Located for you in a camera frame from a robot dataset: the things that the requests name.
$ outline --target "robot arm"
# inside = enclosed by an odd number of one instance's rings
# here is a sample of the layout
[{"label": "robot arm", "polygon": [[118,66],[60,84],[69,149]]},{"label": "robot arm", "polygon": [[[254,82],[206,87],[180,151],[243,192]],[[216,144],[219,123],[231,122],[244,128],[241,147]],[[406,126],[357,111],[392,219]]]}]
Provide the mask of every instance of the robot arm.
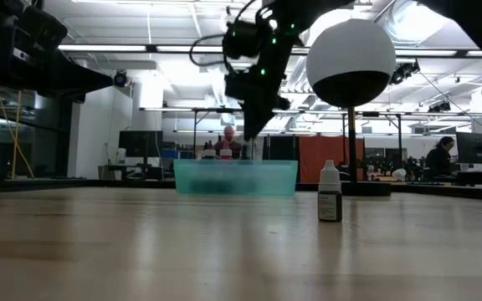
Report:
[{"label": "robot arm", "polygon": [[[256,23],[237,21],[229,25],[223,39],[225,56],[256,57],[248,72],[228,68],[226,95],[239,99],[244,110],[244,138],[254,138],[274,117],[273,109],[287,110],[289,101],[278,96],[285,78],[291,50],[299,34],[323,13],[352,3],[352,0],[275,0],[256,13]],[[482,1],[419,0],[452,18],[482,49]]]}]

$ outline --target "orange partition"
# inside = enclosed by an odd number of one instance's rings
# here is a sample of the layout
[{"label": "orange partition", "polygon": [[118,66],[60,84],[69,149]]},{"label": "orange partition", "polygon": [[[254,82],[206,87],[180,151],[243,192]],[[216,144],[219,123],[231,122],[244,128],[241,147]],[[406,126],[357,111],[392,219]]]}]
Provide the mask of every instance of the orange partition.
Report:
[{"label": "orange partition", "polygon": [[[319,173],[327,160],[336,165],[344,162],[343,136],[300,137],[300,182],[318,183]],[[345,137],[346,159],[349,160],[349,139]],[[356,158],[363,159],[364,140],[356,139]],[[362,179],[362,171],[358,171],[358,179]]]}]

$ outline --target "wooden table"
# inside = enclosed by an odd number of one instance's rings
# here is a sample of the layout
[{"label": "wooden table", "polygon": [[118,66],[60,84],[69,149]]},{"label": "wooden table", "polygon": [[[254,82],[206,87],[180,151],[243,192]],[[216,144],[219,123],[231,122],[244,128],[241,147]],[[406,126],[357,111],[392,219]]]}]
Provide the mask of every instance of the wooden table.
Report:
[{"label": "wooden table", "polygon": [[0,301],[482,299],[482,202],[80,188],[0,194]]}]

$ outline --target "computer monitor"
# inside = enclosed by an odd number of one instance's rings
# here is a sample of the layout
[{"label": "computer monitor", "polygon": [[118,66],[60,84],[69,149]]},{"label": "computer monitor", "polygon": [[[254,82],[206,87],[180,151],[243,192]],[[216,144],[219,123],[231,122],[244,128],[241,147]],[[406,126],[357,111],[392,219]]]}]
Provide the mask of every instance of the computer monitor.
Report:
[{"label": "computer monitor", "polygon": [[459,163],[482,164],[482,134],[457,132]]},{"label": "computer monitor", "polygon": [[157,130],[122,130],[118,147],[126,149],[126,157],[159,157],[163,132]]}]

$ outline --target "bottle label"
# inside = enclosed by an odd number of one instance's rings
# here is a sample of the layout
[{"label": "bottle label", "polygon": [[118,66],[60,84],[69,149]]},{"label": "bottle label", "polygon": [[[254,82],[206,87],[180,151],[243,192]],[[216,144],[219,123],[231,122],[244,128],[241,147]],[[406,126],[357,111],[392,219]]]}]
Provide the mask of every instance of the bottle label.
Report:
[{"label": "bottle label", "polygon": [[335,221],[338,218],[336,195],[319,194],[317,205],[320,219]]}]

